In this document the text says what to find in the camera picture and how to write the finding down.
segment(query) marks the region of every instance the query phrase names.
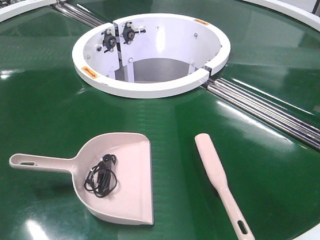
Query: beige handle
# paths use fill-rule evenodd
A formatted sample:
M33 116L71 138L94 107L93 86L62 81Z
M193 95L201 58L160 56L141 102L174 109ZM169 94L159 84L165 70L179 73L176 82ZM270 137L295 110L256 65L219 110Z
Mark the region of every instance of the beige handle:
M36 156L17 153L10 157L9 164L15 169L36 170L45 172L71 173L73 159Z
M200 133L194 139L206 174L220 195L238 239L254 240L255 237L229 190L225 170L210 136L207 133Z

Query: handle hole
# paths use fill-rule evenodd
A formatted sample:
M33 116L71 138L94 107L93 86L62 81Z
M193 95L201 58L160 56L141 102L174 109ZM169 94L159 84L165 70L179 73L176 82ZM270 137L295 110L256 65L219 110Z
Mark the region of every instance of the handle hole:
M243 221L239 220L239 221L238 221L238 226L239 226L242 234L248 234L248 231L247 231L247 229L246 229L245 224L244 224Z
M35 166L36 163L34 161L24 161L20 162L20 165Z

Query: dustpan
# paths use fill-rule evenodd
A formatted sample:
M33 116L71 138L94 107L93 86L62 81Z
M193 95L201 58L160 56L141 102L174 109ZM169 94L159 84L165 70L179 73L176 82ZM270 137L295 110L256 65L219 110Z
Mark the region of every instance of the dustpan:
M105 154L117 157L112 170L118 183L110 195L98 198L85 190L84 182ZM114 132L96 136L71 159L18 153L10 157L9 163L16 169L71 173L76 195L101 220L127 225L154 223L151 145L142 134Z

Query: brush handle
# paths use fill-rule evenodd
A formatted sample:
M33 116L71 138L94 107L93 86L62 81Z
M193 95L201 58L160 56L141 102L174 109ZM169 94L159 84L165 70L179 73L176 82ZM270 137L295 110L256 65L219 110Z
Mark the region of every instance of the brush handle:
M194 139L206 174L220 195L238 239L254 240L255 237L229 190L225 170L210 136L207 133L200 133Z

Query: dustpan handle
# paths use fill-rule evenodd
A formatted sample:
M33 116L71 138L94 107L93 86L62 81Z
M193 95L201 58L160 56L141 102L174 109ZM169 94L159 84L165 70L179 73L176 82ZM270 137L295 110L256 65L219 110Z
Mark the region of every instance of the dustpan handle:
M74 161L65 158L17 153L10 157L9 164L15 169L71 173Z

